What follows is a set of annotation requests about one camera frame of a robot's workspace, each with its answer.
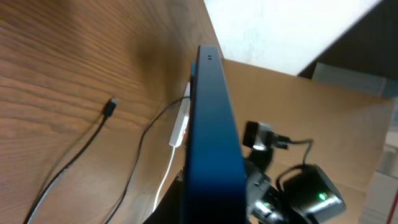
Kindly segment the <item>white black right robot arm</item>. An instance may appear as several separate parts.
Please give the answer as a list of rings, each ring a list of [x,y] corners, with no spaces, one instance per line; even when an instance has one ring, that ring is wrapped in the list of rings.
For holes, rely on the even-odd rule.
[[[244,160],[246,214],[258,223],[323,223],[346,210],[339,190],[314,164],[293,166],[271,181],[262,167]]]

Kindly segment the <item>blue galaxy smartphone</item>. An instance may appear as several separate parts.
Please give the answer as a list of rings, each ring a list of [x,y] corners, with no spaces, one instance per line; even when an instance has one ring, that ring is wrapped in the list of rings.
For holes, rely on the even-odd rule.
[[[217,46],[198,47],[191,91],[181,222],[244,223],[244,162]]]

